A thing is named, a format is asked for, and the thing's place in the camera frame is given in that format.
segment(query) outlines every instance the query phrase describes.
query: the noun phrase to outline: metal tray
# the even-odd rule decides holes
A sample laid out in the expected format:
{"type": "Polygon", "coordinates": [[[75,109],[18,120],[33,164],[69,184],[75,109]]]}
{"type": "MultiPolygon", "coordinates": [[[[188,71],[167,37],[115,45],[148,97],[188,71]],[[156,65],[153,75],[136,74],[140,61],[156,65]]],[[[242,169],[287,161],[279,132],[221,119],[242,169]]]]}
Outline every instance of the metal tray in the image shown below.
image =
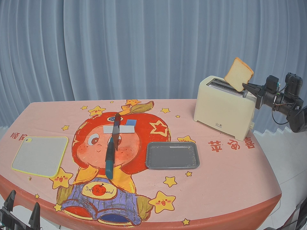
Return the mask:
{"type": "Polygon", "coordinates": [[[149,169],[195,169],[199,166],[193,142],[151,142],[147,146],[146,166],[149,169]]]}

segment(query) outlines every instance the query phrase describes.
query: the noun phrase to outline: kitchen knife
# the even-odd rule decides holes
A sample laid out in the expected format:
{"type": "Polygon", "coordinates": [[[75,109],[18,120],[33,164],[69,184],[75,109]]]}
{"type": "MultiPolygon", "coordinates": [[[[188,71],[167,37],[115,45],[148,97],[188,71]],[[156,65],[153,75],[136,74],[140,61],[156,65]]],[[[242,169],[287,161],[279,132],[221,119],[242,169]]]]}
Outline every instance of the kitchen knife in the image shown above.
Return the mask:
{"type": "Polygon", "coordinates": [[[106,177],[109,180],[113,179],[113,167],[115,163],[115,149],[118,150],[118,137],[121,116],[119,113],[115,114],[112,137],[106,149],[106,177]]]}

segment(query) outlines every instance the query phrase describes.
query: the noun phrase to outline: toast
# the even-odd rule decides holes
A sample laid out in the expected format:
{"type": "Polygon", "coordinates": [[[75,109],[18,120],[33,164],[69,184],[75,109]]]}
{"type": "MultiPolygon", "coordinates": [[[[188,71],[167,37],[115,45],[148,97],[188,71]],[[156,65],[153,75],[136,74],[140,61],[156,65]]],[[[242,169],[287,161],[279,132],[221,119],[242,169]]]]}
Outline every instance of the toast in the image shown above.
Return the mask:
{"type": "Polygon", "coordinates": [[[244,90],[242,83],[247,84],[253,75],[253,70],[241,59],[236,57],[224,80],[234,87],[236,91],[241,92],[244,90]]]}

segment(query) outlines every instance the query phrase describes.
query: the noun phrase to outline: cartoon girl illustration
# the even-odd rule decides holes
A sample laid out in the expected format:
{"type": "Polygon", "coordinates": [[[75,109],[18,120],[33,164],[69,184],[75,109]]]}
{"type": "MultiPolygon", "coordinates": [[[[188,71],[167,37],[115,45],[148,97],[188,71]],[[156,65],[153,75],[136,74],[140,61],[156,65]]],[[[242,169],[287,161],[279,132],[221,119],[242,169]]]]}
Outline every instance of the cartoon girl illustration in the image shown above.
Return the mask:
{"type": "Polygon", "coordinates": [[[79,170],[73,185],[59,188],[57,195],[65,213],[126,227],[137,226],[150,217],[153,206],[148,197],[137,194],[132,175],[147,169],[148,143],[170,141],[170,131],[161,118],[144,113],[152,109],[153,102],[130,107],[130,112],[122,115],[121,125],[136,120],[135,133],[119,136],[112,180],[105,176],[106,149],[112,134],[104,134],[103,126],[113,126],[116,112],[94,115],[76,131],[71,152],[79,170]]]}

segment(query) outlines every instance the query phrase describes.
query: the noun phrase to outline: cartoon apple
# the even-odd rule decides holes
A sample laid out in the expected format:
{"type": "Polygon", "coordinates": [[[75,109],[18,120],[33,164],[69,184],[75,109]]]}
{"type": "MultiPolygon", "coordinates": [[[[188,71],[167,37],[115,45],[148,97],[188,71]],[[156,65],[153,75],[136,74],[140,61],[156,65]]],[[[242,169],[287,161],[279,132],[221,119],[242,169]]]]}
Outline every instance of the cartoon apple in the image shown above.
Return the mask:
{"type": "Polygon", "coordinates": [[[92,189],[92,193],[95,195],[95,196],[102,196],[103,194],[106,193],[106,188],[100,184],[97,184],[95,186],[93,186],[93,189],[92,189]]]}

